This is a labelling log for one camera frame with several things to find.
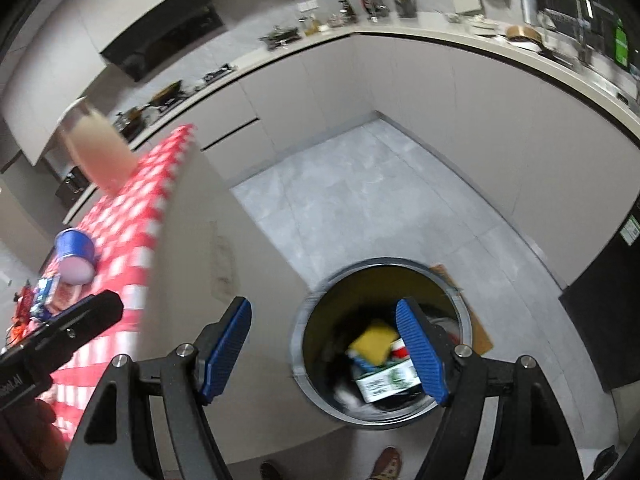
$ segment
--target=dish soap bottle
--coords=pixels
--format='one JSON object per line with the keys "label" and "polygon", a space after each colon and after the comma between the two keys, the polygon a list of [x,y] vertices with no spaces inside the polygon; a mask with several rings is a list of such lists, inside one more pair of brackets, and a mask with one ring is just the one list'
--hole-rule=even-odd
{"label": "dish soap bottle", "polygon": [[622,26],[622,20],[618,19],[616,27],[613,52],[616,63],[625,70],[629,69],[629,42],[626,38],[625,29]]}

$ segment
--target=blue rubber pad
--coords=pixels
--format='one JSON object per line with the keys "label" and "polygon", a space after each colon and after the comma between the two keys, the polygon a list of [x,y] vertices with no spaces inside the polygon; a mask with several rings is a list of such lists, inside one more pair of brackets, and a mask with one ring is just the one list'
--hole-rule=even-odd
{"label": "blue rubber pad", "polygon": [[224,392],[250,326],[251,303],[244,300],[207,360],[204,385],[200,391],[207,404]]}
{"label": "blue rubber pad", "polygon": [[398,301],[396,305],[396,324],[409,357],[414,363],[422,389],[438,404],[443,404],[449,397],[449,389],[444,378],[444,365],[405,300]]}

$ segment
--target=bolt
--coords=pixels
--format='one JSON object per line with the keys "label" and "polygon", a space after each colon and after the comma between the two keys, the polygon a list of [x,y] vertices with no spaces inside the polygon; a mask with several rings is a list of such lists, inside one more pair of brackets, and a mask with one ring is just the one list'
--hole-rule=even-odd
{"label": "bolt", "polygon": [[523,355],[520,358],[520,364],[525,368],[535,368],[536,366],[538,366],[536,360],[530,355]]}
{"label": "bolt", "polygon": [[458,357],[466,358],[471,357],[473,350],[468,345],[458,345],[454,348],[454,352]]}
{"label": "bolt", "polygon": [[123,367],[125,364],[127,364],[128,360],[129,358],[126,355],[119,354],[119,355],[116,355],[116,357],[114,357],[111,360],[111,364],[116,368],[120,368],[120,367]]}
{"label": "bolt", "polygon": [[189,343],[182,343],[175,350],[175,353],[177,353],[180,357],[187,357],[193,354],[193,345]]}

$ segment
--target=round trash bin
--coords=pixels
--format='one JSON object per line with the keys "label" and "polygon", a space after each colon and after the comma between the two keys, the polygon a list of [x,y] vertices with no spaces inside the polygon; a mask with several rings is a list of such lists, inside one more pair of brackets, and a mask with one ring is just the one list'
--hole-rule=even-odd
{"label": "round trash bin", "polygon": [[408,296],[428,316],[457,322],[460,341],[471,346],[471,320],[462,297],[424,265],[401,258],[374,258],[349,266],[305,300],[291,339],[294,378],[318,408],[360,428],[388,430],[437,406],[420,385],[364,403],[345,354],[371,321],[382,320],[396,328],[396,303]]}

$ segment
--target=blue container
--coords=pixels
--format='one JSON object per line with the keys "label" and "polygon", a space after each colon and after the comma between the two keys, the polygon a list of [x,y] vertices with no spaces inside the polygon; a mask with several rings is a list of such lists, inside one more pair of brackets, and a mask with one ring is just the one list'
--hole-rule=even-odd
{"label": "blue container", "polygon": [[66,229],[56,236],[58,273],[69,285],[84,285],[95,276],[95,245],[78,229]]}

